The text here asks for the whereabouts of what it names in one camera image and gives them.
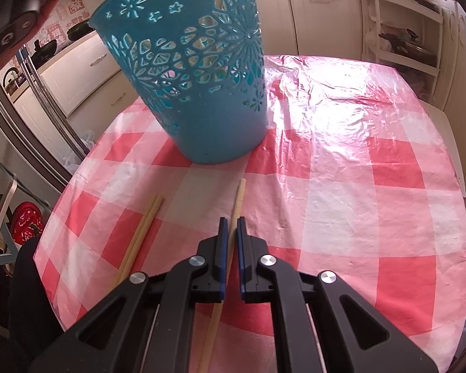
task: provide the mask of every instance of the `plastic tablecloth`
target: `plastic tablecloth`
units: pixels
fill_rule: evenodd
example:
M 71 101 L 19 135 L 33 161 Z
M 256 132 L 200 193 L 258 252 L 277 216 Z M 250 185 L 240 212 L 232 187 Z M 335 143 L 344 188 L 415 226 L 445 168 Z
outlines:
M 309 274 L 330 269 L 446 371 L 466 317 L 466 212 L 449 155 L 390 67 L 266 57 L 269 131 L 230 163 L 185 159 L 138 99 L 83 161 L 35 262 L 67 329 L 105 296 L 148 204 L 165 197 L 133 270 L 169 270 L 229 217 L 240 178 L 249 233 Z M 231 270 L 209 372 L 275 372 L 268 304 Z M 211 307 L 197 306 L 190 371 Z

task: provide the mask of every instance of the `chopstick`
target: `chopstick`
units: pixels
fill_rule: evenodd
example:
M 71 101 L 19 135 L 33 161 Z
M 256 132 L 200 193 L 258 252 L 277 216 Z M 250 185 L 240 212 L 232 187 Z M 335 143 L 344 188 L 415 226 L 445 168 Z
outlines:
M 238 190 L 236 191 L 235 205 L 233 207 L 233 215 L 230 222 L 230 230 L 228 234 L 228 259 L 226 264 L 226 282 L 230 276 L 231 263 L 233 261 L 233 250 L 235 248 L 235 231 L 236 224 L 241 214 L 241 207 L 244 203 L 244 194 L 245 194 L 245 179 L 241 179 L 238 185 Z M 209 326 L 204 339 L 204 347 L 202 347 L 202 352 L 200 354 L 199 366 L 197 373 L 207 373 L 209 370 L 209 364 L 211 362 L 212 350 L 214 349 L 214 341 L 216 339 L 217 328 L 219 327 L 219 321 L 221 319 L 223 303 L 214 304 L 212 309 L 211 320 L 209 321 Z
M 130 245 L 128 246 L 128 249 L 124 255 L 124 258 L 121 263 L 121 266 L 119 267 L 118 273 L 116 274 L 116 277 L 114 279 L 114 285 L 113 285 L 114 288 L 120 283 L 122 283 L 123 280 L 125 280 L 129 276 L 131 272 L 131 268 L 133 267 L 133 264 L 135 263 L 135 259 L 138 255 L 138 252 L 140 251 L 140 248 L 142 247 L 145 236 L 148 233 L 148 229 L 150 228 L 150 225 L 152 224 L 152 221 L 154 220 L 155 215 L 159 211 L 160 205 L 162 204 L 163 200 L 164 198 L 161 195 L 154 195 L 152 199 L 150 200 L 150 203 L 147 209 L 145 210 L 142 220 L 140 220 L 140 223 L 138 224 L 135 234 L 133 235 L 133 238 L 131 239 Z

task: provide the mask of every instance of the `cooking pot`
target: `cooking pot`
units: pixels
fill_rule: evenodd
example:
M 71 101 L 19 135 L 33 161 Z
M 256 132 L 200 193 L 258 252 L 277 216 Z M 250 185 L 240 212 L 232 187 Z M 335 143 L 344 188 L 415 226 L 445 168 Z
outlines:
M 379 37 L 391 43 L 391 47 L 396 54 L 416 60 L 427 66 L 437 66 L 437 55 L 430 51 L 420 48 L 411 42 L 406 42 L 394 34 L 379 34 Z
M 82 21 L 79 24 L 76 24 L 75 26 L 69 28 L 69 30 L 67 31 L 67 37 L 70 41 L 75 42 L 78 39 L 81 39 L 83 36 L 94 31 L 94 29 L 88 25 L 88 21 L 89 19 L 87 19 L 86 21 Z
M 31 56 L 31 61 L 33 62 L 35 69 L 39 69 L 46 62 L 48 62 L 55 52 L 57 51 L 57 39 L 48 42 L 40 47 L 40 41 L 36 39 L 35 41 L 35 53 Z

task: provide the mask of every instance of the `red decorative plate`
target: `red decorative plate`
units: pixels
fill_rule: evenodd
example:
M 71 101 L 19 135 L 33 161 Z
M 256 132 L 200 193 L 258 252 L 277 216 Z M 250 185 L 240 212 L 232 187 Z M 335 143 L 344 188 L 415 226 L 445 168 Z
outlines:
M 20 245 L 33 237 L 41 236 L 43 219 L 38 206 L 32 202 L 22 202 L 16 207 L 10 221 L 10 233 L 12 239 Z

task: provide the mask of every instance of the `white shelving unit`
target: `white shelving unit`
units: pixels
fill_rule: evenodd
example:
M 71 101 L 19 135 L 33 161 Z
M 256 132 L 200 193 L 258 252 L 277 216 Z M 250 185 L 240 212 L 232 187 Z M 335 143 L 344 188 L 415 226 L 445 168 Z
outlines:
M 423 17 L 423 31 L 425 28 L 425 20 L 431 20 L 438 25 L 438 50 L 437 50 L 437 65 L 436 67 L 427 66 L 424 63 L 415 61 L 411 58 L 401 56 L 400 54 L 387 52 L 380 48 L 380 37 L 378 36 L 381 33 L 381 25 L 383 24 L 383 18 L 381 17 L 381 9 L 380 5 L 382 1 L 387 1 L 388 3 L 392 3 L 398 5 L 400 7 L 404 7 L 408 10 L 414 11 L 415 13 L 420 14 Z M 401 64 L 402 66 L 410 67 L 416 70 L 419 70 L 423 73 L 429 74 L 433 77 L 433 81 L 431 83 L 431 90 L 430 90 L 430 98 L 433 96 L 435 92 L 435 87 L 437 84 L 438 74 L 440 72 L 440 58 L 442 52 L 442 37 L 443 37 L 443 15 L 442 12 L 439 10 L 433 11 L 429 8 L 424 7 L 423 5 L 417 3 L 415 0 L 374 0 L 374 8 L 375 14 L 370 15 L 368 14 L 368 18 L 370 20 L 370 28 L 374 30 L 374 40 L 375 44 L 364 43 L 364 54 L 366 52 L 371 52 L 375 56 L 375 62 L 380 63 L 381 61 L 392 62 L 396 64 Z

